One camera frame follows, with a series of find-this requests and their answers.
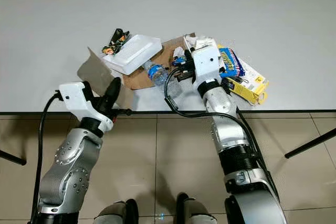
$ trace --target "table leg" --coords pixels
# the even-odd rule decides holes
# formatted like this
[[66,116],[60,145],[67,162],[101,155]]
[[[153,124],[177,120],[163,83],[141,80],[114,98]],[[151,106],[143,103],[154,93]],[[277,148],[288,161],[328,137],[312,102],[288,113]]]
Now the table leg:
[[324,141],[332,138],[336,136],[336,128],[334,128],[333,130],[327,132],[326,134],[323,134],[322,136],[319,136],[317,138],[315,138],[314,140],[308,142],[307,144],[303,144],[300,147],[296,148],[295,150],[286,153],[285,154],[285,158],[291,158],[301,152],[304,152],[305,150],[308,150],[312,147],[314,147],[315,145],[318,145],[320,143],[323,143]]
[[13,156],[13,155],[11,155],[7,152],[0,151],[0,157],[4,158],[6,160],[12,161],[12,162],[14,162],[16,164],[19,164],[19,165],[27,164],[27,161],[25,159]]

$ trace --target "black wire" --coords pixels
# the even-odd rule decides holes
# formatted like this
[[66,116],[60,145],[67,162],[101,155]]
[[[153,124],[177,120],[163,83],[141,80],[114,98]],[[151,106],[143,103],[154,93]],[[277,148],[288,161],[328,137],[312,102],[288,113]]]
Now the black wire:
[[40,178],[41,178],[41,169],[42,169],[42,158],[43,158],[43,131],[44,131],[44,121],[47,116],[47,111],[53,102],[54,99],[59,98],[61,100],[61,95],[59,92],[55,93],[47,102],[46,106],[43,109],[40,125],[38,128],[38,159],[37,159],[37,168],[36,168],[36,178],[34,186],[34,196],[33,196],[33,205],[32,213],[30,217],[30,223],[35,223],[35,218],[37,216],[37,204],[38,204],[38,194],[40,188]]
[[168,78],[165,82],[165,85],[164,85],[164,97],[165,97],[165,101],[166,103],[168,104],[168,106],[175,112],[177,113],[178,115],[181,115],[181,116],[184,116],[186,118],[200,118],[200,117],[204,117],[204,116],[222,116],[222,117],[225,117],[225,118],[229,118],[233,121],[235,121],[237,124],[239,124],[239,126],[244,130],[245,134],[247,135],[247,139],[252,141],[252,148],[253,148],[253,151],[255,153],[257,153],[258,155],[258,158],[257,158],[257,161],[258,161],[258,164],[259,166],[261,167],[261,169],[263,169],[263,171],[265,172],[265,175],[267,177],[267,179],[269,180],[269,182],[271,183],[271,187],[273,188],[278,200],[280,201],[280,198],[279,198],[279,195],[278,195],[278,191],[277,191],[277,188],[274,184],[274,181],[272,179],[272,176],[270,174],[270,172],[267,170],[267,167],[266,167],[266,164],[265,164],[265,161],[264,161],[264,158],[262,157],[262,153],[261,153],[261,150],[259,148],[259,145],[257,143],[257,140],[254,136],[254,133],[251,129],[251,127],[249,126],[249,124],[247,123],[247,121],[245,120],[245,118],[243,117],[241,111],[239,110],[239,108],[237,107],[237,113],[238,115],[240,116],[241,120],[243,122],[241,122],[240,120],[238,120],[237,118],[235,118],[234,116],[231,116],[231,115],[228,115],[228,114],[225,114],[225,113],[217,113],[217,112],[205,112],[205,113],[198,113],[198,114],[186,114],[186,113],[183,113],[179,110],[176,109],[176,107],[173,105],[172,101],[171,101],[171,98],[170,96],[168,96],[168,82],[170,81],[170,79],[172,78],[172,76],[179,72],[180,69],[176,68],[174,69],[169,75],[168,75]]

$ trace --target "cardboard piece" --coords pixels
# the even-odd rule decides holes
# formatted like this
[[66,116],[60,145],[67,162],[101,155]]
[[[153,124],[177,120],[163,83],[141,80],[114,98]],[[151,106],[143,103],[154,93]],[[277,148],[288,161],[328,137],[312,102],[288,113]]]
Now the cardboard piece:
[[[183,36],[169,40],[162,44],[162,50],[154,55],[151,60],[157,64],[162,65],[165,68],[171,69],[171,61],[173,52],[176,47],[182,47],[185,49]],[[123,75],[124,85],[132,90],[150,88],[154,86],[154,83],[148,78],[147,72],[143,68],[138,68],[135,72],[129,76]]]
[[[77,71],[78,77],[83,81],[88,81],[92,90],[103,96],[114,76],[111,70],[100,60],[100,58],[90,49],[90,57]],[[115,102],[119,107],[132,109],[134,93],[125,85],[121,85],[120,93]]]

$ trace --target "white table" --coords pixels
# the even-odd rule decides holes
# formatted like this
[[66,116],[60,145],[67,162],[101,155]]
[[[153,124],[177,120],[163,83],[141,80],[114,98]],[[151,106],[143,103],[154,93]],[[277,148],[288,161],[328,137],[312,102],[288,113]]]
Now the white table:
[[[336,0],[0,0],[0,112],[40,112],[115,28],[166,41],[197,32],[234,41],[270,81],[263,105],[242,110],[335,110]],[[182,83],[181,110],[204,110]],[[137,111],[168,111],[156,89],[137,90]],[[66,111],[55,103],[51,111]]]

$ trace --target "tile floor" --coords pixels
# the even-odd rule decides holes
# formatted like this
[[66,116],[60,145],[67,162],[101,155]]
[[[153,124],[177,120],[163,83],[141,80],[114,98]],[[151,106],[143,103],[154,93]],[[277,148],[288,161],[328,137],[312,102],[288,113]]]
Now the tile floor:
[[[336,139],[292,159],[284,153],[336,127],[336,113],[249,114],[289,223],[335,223]],[[30,215],[37,162],[37,116],[0,116],[0,149],[26,156],[20,166],[0,159],[0,224],[24,224]],[[120,117],[104,136],[92,171],[80,224],[92,223],[115,200],[135,198],[140,224],[172,224],[175,197],[197,197],[227,223],[223,172],[210,137],[210,119],[176,115]],[[76,124],[68,115],[46,122],[43,174]]]

